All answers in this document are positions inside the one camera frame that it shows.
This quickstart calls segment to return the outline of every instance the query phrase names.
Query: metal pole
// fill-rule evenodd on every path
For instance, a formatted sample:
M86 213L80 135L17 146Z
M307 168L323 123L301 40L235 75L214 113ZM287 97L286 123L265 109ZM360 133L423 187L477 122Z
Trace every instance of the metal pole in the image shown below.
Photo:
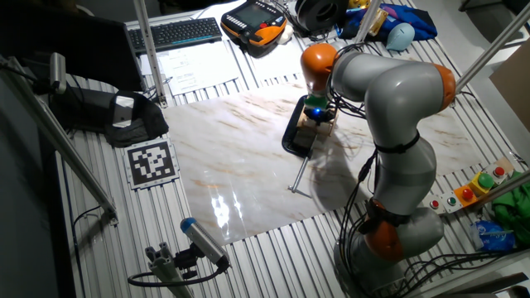
M16 70L24 71L14 58L11 58L8 64ZM2 76L9 89L17 96L17 99L31 115L39 129L46 135L86 189L98 201L105 213L107 213L110 218L110 223L117 224L116 207L114 207L114 204L108 198L99 182L85 165L74 146L72 146L68 136L48 108L48 105L34 95L27 80L20 75L4 70L0 71L0 76Z
M136 10L136 16L138 18L138 23L140 24L140 31L142 32L143 41L146 45L147 58L149 59L149 65L151 66L152 78L155 80L157 97L160 100L160 106L163 108L167 108L166 93L163 88L160 68L158 67L157 53L155 51L155 42L152 39L146 3L143 0L132 1L134 2L134 9Z
M366 11L366 14L363 18L363 23L359 27L359 31L357 32L357 36L354 38L354 44L360 43L364 41L364 38L370 31L370 28L372 27L372 22L377 15L379 6L381 5L381 2L383 0L373 0L370 2L370 6L368 7L368 10Z
M499 185L499 187L491 190L489 193L481 195L478 198L478 202L474 205L474 207L478 208L484 206L485 204L493 201L494 199L497 199L499 196L504 195L507 192L512 191L528 182L530 182L530 171L525 171L517 178L512 178L504 182L502 185Z
M464 72L460 79L456 82L456 93L462 91L471 79L473 79L480 70L488 63L491 58L506 44L508 39L519 30L525 22L530 19L530 3L515 17L515 19L504 29L504 31L495 39L488 50L486 50L477 59L473 65Z
M295 184L292 185L292 192L295 193L296 189L298 188L298 185L300 184L301 177L304 175L304 170L306 169L307 162L309 161L309 157L306 156L304 158L304 162L301 163L300 170L298 171L298 175L296 175Z

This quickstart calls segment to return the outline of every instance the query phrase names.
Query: blue cap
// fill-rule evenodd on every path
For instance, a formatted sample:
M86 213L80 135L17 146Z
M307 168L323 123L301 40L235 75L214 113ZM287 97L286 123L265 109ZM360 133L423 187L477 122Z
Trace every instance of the blue cap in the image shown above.
M192 224L196 223L197 221L194 218L188 218L188 219L182 219L181 221L181 230L183 233L186 233L188 228L191 227Z

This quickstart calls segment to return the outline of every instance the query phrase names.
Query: black keyboard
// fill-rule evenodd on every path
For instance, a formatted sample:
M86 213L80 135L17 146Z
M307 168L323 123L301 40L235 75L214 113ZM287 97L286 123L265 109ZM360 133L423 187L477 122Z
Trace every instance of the black keyboard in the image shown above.
M155 48L170 50L221 40L221 31L213 17L151 26ZM132 47L137 54L146 52L140 29L129 31Z

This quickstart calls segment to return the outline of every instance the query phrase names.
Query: marble board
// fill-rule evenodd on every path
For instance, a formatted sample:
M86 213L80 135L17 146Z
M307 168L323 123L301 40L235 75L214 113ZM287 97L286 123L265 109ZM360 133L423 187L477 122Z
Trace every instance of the marble board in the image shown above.
M305 93L300 81L164 110L191 214L222 245L343 207L355 187L374 146L366 121L341 114L301 179L312 199L287 189L302 159L281 140ZM449 109L418 130L436 152L438 175L480 162ZM369 178L358 199L371 195Z

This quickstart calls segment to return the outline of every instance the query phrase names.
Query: emergency stop button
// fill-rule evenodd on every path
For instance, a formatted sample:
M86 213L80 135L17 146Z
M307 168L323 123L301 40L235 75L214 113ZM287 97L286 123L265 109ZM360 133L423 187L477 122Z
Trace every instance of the emergency stop button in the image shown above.
M503 176L504 175L504 168L498 166L497 168L495 168L494 174L497 177Z
M465 200L470 201L473 199L475 194L473 193L473 190L466 188L462 190L462 196L464 197Z

